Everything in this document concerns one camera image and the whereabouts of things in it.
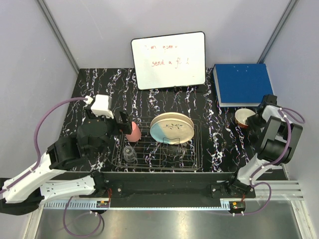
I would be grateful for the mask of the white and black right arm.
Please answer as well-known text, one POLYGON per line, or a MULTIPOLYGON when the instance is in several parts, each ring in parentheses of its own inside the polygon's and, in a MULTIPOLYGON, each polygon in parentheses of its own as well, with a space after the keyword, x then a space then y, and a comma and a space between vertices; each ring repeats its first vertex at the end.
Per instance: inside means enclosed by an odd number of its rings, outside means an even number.
POLYGON ((253 188, 253 180, 272 166, 287 164, 293 157, 301 137, 305 118, 297 111, 277 105, 277 96, 265 95, 256 113, 243 118, 249 129, 259 132, 257 150, 249 163, 229 179, 226 192, 241 197, 253 188))

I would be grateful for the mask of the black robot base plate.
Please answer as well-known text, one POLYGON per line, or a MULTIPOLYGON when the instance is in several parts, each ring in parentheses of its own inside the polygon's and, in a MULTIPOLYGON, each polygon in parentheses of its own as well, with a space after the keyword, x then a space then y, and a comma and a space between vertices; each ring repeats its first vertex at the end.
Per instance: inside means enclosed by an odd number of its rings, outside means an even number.
POLYGON ((239 182, 234 173, 194 172, 95 172, 93 190, 84 182, 85 173, 65 173, 54 178, 64 185, 54 193, 57 199, 71 196, 102 199, 111 197, 112 208, 178 209, 212 208, 225 198, 255 197, 251 186, 239 182))

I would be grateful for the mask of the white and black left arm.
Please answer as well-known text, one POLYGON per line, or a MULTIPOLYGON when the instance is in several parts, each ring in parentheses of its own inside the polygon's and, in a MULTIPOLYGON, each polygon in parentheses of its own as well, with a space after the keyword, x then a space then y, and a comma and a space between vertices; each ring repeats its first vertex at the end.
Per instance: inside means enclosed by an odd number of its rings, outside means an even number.
POLYGON ((4 191, 0 201, 1 213, 21 216, 62 198, 110 196, 110 184, 97 171, 74 180, 51 180, 88 162, 94 153, 103 151, 109 145, 112 136, 132 133, 132 117, 124 111, 120 115, 122 122, 105 116, 89 119, 77 128, 75 134, 61 137, 49 146, 40 163, 35 164, 35 169, 30 167, 11 179, 1 178, 0 188, 4 191))

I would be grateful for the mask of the blue and cream plate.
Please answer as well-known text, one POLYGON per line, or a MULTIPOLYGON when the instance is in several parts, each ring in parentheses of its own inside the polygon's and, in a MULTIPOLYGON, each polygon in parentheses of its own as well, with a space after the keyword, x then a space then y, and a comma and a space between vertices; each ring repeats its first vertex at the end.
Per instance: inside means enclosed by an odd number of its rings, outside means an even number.
POLYGON ((150 134, 154 140, 166 144, 182 144, 194 136, 194 126, 162 114, 156 116, 150 125, 150 134))

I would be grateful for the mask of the pink plastic cup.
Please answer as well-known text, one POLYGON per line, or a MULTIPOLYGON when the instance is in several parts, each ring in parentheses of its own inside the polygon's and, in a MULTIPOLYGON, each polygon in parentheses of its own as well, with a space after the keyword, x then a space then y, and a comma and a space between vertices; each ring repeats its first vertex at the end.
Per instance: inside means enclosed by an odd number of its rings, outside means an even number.
POLYGON ((138 142, 142 137, 142 133, 135 122, 132 122, 132 133, 126 134, 126 138, 129 142, 138 142))

